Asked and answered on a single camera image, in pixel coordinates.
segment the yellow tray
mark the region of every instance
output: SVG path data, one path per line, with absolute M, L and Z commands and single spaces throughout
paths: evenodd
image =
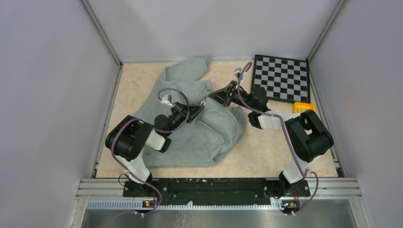
M 302 102 L 294 103 L 294 113 L 303 113 L 308 109 L 316 112 L 316 106 L 314 104 L 308 104 L 308 103 L 302 103 Z

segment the gray wall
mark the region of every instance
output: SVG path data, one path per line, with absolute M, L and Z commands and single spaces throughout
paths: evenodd
M 307 57 L 337 0 L 90 0 L 124 62 Z
M 0 2 L 0 227 L 67 225 L 116 69 L 79 1 Z
M 401 227 L 403 1 L 355 0 L 312 62 L 345 170 L 374 223 Z

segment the purple cable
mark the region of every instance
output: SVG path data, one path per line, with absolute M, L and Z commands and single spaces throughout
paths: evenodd
M 135 122 L 135 121 L 144 122 L 143 120 L 138 119 L 138 118 L 134 118 L 134 119 L 129 120 L 129 121 L 128 121 L 127 123 L 125 123 L 125 124 L 123 125 L 123 127 L 117 132 L 117 134 L 116 134 L 116 136 L 115 136 L 115 139 L 113 140 L 112 146 L 111 146 L 111 153 L 112 153 L 113 159 L 115 159 L 115 161 L 116 161 L 117 163 L 119 163 L 125 170 L 129 170 L 129 169 L 116 157 L 116 155 L 115 155 L 115 153 L 114 153 L 114 148 L 115 148 L 117 139 L 118 139 L 119 136 L 122 134 L 123 130 L 124 130 L 127 126 L 129 126 L 131 123 L 133 123 L 133 122 Z M 158 200 L 157 205 L 156 205 L 151 211 L 145 213 L 144 216 L 154 213 L 155 210 L 157 210 L 157 208 L 161 205 L 161 202 L 162 202 L 162 200 L 163 200 L 163 196 L 162 196 L 161 192 L 160 192 L 154 185 L 152 185 L 152 184 L 150 184 L 150 183 L 147 183 L 147 182 L 142 181 L 141 179 L 139 179 L 133 172 L 129 171 L 129 174 L 130 174 L 134 179 L 136 179 L 137 181 L 139 181 L 140 183 L 145 184 L 145 185 L 149 186 L 150 188 L 152 188 L 153 190 L 155 190 L 155 191 L 157 192 L 157 194 L 159 195 L 160 198 L 159 198 L 159 200 Z M 117 217 L 119 217 L 119 216 L 121 216 L 121 215 L 123 215 L 123 214 L 127 214 L 127 213 L 135 213 L 135 211 L 131 211 L 131 210 L 129 210 L 129 211 L 123 211 L 123 212 L 121 212 L 121 213 L 119 213 L 119 214 L 113 216 L 111 219 L 109 219 L 106 223 L 104 223 L 104 224 L 101 226 L 101 228 L 102 228 L 102 227 L 105 227 L 106 225 L 108 225 L 109 223 L 111 223 L 111 222 L 112 222 L 113 220 L 115 220 Z
M 190 111 L 190 109 L 189 109 L 189 101 L 188 101 L 188 98 L 185 96 L 185 94 L 183 94 L 180 90 L 174 89 L 174 88 L 165 88 L 165 89 L 160 90 L 158 92 L 158 99 L 162 100 L 162 98 L 160 97 L 160 94 L 161 94 L 162 91 L 165 91 L 165 90 L 172 90 L 172 91 L 176 91 L 176 92 L 180 93 L 183 96 L 183 98 L 185 99 L 186 105 L 188 106 L 188 113 L 186 114 L 186 118 L 181 123 L 181 125 L 179 125 L 177 128 L 175 128 L 175 129 L 173 129 L 171 131 L 164 131 L 164 130 L 154 128 L 154 130 L 156 132 L 159 132 L 159 133 L 173 133 L 173 132 L 178 131 L 179 129 L 181 129 L 185 125 L 186 121 L 188 121 L 188 119 L 189 119 L 189 111 Z
M 253 112 L 259 113 L 259 114 L 261 114 L 261 115 L 274 116 L 274 117 L 279 118 L 279 119 L 280 119 L 280 123 L 281 123 L 281 128 L 283 129 L 283 133 L 284 133 L 284 136 L 285 136 L 285 138 L 286 138 L 288 147 L 289 147 L 289 149 L 290 149 L 290 151 L 291 151 L 292 158 L 294 159 L 294 162 L 295 162 L 295 164 L 296 164 L 297 167 L 298 167 L 299 173 L 300 173 L 304 178 L 307 177 L 308 172 L 313 173 L 313 174 L 315 175 L 315 177 L 316 177 L 316 187 L 315 187 L 314 193 L 313 193 L 313 194 L 311 195 L 311 197 L 308 199 L 307 203 L 304 204 L 304 205 L 299 209 L 299 211 L 297 211 L 296 213 L 294 213 L 294 215 L 296 215 L 296 214 L 298 214 L 300 211 L 302 211 L 302 209 L 304 209 L 305 206 L 306 206 L 308 203 L 310 203 L 310 202 L 312 201 L 312 199 L 314 198 L 314 196 L 316 195 L 317 190 L 318 190 L 318 188 L 319 188 L 319 177 L 317 176 L 317 174 L 316 174 L 314 171 L 311 171 L 311 170 L 309 170 L 309 169 L 306 169 L 306 170 L 305 170 L 305 173 L 302 171 L 301 165 L 299 164 L 299 162 L 298 162 L 298 160 L 297 160 L 297 155 L 295 154 L 294 147 L 292 147 L 292 144 L 291 144 L 290 139 L 289 139 L 289 137 L 288 137 L 288 132 L 287 132 L 286 124 L 285 124 L 285 122 L 284 122 L 284 120 L 283 120 L 283 117 L 281 117 L 281 115 L 277 115 L 277 114 L 269 114 L 269 113 L 264 113 L 264 112 L 258 111 L 258 110 L 256 110 L 256 109 L 250 107 L 249 105 L 247 105 L 247 104 L 245 103 L 245 101 L 243 101 L 242 96 L 240 95 L 240 82 L 241 82 L 241 80 L 242 80 L 242 78 L 243 78 L 243 74 L 244 74 L 245 72 L 247 72 L 247 71 L 250 69 L 251 66 L 252 66 L 252 62 L 248 62 L 248 63 L 245 65 L 245 67 L 242 69 L 242 71 L 241 71 L 241 73 L 240 73 L 240 77 L 239 77 L 239 79 L 238 79 L 237 92 L 238 92 L 238 97 L 239 97 L 241 103 L 242 103 L 246 108 L 248 108 L 249 110 L 251 110 L 251 111 L 253 111 Z

